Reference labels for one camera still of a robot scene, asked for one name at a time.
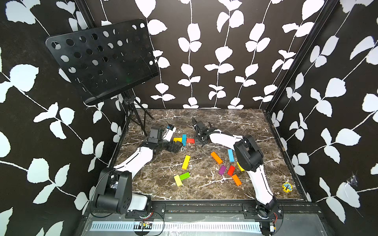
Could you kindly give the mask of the red-orange small block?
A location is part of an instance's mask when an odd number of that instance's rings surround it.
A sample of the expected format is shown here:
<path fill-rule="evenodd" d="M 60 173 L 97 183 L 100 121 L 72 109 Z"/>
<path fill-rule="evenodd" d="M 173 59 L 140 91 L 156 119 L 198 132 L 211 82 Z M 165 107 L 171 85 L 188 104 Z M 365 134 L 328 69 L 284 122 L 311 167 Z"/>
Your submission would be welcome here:
<path fill-rule="evenodd" d="M 195 143 L 195 140 L 194 140 L 194 139 L 191 139 L 191 138 L 189 138 L 189 139 L 187 139 L 187 143 L 189 143 L 189 144 L 194 144 L 194 143 Z"/>

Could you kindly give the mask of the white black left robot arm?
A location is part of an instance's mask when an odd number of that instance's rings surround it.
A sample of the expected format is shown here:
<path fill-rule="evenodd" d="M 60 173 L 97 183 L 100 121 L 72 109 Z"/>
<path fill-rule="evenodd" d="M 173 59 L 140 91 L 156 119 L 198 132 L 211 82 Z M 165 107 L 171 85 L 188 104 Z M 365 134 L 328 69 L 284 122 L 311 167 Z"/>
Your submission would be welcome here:
<path fill-rule="evenodd" d="M 153 157 L 166 150 L 178 153 L 183 143 L 159 140 L 144 141 L 125 162 L 113 168 L 105 168 L 99 175 L 95 190 L 90 197 L 90 210 L 103 210 L 111 214 L 129 211 L 152 212 L 151 197 L 132 192 L 132 180 Z"/>

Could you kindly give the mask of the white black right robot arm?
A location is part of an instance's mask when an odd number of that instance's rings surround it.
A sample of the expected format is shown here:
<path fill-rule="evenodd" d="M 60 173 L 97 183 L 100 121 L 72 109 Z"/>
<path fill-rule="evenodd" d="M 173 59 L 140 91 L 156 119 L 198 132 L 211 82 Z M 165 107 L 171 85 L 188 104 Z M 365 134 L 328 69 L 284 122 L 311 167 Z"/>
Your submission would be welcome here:
<path fill-rule="evenodd" d="M 220 130 L 197 131 L 195 140 L 203 145 L 215 143 L 235 151 L 239 165 L 247 172 L 253 184 L 258 215 L 262 219 L 267 219 L 273 214 L 277 199 L 265 175 L 263 153 L 253 136 L 231 135 Z"/>

